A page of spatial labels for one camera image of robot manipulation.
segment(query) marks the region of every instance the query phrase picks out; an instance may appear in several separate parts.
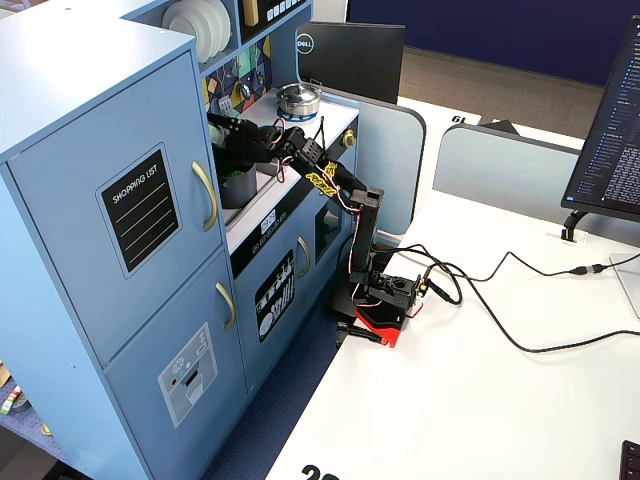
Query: black robot arm segment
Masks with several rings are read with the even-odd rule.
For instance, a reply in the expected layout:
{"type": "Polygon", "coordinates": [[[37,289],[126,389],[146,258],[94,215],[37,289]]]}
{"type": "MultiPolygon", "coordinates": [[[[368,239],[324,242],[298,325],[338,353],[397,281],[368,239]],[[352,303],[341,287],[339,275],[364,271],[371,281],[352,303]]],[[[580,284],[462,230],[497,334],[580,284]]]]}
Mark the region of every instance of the black robot arm segment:
{"type": "Polygon", "coordinates": [[[208,119],[228,132],[225,162],[242,165],[277,160],[279,165],[293,168],[346,213],[353,215],[356,228],[349,255],[350,281],[358,285],[361,296],[374,297],[402,310],[411,308],[420,278],[412,281],[373,270],[372,247],[378,230],[383,190],[367,188],[344,165],[331,159],[313,138],[307,138],[299,127],[282,132],[272,126],[258,128],[248,120],[220,115],[208,114],[208,119]]]}

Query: dishwasher label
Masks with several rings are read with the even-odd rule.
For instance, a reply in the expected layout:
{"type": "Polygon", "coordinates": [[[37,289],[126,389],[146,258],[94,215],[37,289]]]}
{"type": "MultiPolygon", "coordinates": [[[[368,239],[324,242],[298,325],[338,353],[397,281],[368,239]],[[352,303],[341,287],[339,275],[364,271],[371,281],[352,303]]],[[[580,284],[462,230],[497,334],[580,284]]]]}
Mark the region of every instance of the dishwasher label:
{"type": "Polygon", "coordinates": [[[256,316],[260,343],[264,342],[293,302],[296,293],[294,271],[293,250],[289,250],[256,292],[256,316]]]}
{"type": "Polygon", "coordinates": [[[102,191],[102,201],[128,273],[178,230],[160,148],[110,182],[102,191]]]}

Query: printed number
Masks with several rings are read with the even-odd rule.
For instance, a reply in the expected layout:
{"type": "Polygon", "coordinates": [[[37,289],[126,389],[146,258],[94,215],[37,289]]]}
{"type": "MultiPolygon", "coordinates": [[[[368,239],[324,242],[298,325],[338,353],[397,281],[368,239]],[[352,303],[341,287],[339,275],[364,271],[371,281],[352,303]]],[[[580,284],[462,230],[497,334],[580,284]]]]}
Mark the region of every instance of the printed number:
{"type": "MultiPolygon", "coordinates": [[[[311,476],[307,477],[307,480],[320,480],[320,469],[315,465],[307,465],[302,469],[302,473],[304,473],[305,475],[309,475],[311,473],[311,476]]],[[[331,475],[330,473],[327,473],[324,477],[322,477],[322,480],[340,480],[340,479],[335,475],[331,475]]]]}

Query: white plate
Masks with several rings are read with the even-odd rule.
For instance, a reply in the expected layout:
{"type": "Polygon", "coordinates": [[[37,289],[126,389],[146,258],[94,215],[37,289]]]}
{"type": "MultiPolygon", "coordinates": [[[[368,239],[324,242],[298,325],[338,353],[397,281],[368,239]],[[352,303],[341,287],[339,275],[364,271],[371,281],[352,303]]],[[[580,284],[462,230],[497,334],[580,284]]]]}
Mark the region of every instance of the white plate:
{"type": "Polygon", "coordinates": [[[220,0],[206,0],[206,2],[211,5],[218,14],[218,20],[222,27],[222,43],[220,45],[220,51],[223,51],[227,48],[229,39],[231,38],[231,19],[229,18],[229,12],[227,12],[227,8],[220,0]]]}
{"type": "Polygon", "coordinates": [[[211,38],[213,44],[211,45],[211,57],[215,57],[220,51],[220,45],[222,43],[222,25],[218,19],[218,14],[215,9],[209,5],[205,0],[182,0],[195,6],[207,20],[209,26],[209,32],[211,32],[211,38]]]}
{"type": "Polygon", "coordinates": [[[196,37],[198,61],[204,63],[211,54],[213,38],[207,18],[191,3],[176,2],[162,16],[162,28],[196,37]]]}
{"type": "Polygon", "coordinates": [[[264,337],[271,328],[271,324],[273,323],[273,314],[271,312],[267,313],[262,321],[262,325],[260,325],[260,337],[264,337]]]}

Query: monitor stand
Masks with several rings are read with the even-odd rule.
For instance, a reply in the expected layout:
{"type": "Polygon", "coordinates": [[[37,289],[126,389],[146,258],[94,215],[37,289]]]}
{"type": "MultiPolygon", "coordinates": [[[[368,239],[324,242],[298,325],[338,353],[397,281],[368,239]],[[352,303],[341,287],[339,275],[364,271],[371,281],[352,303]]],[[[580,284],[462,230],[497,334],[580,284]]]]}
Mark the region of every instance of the monitor stand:
{"type": "MultiPolygon", "coordinates": [[[[618,263],[632,256],[630,253],[612,253],[609,255],[609,259],[611,263],[618,263]]],[[[640,318],[640,261],[629,262],[613,268],[636,312],[636,316],[640,318]]]]}

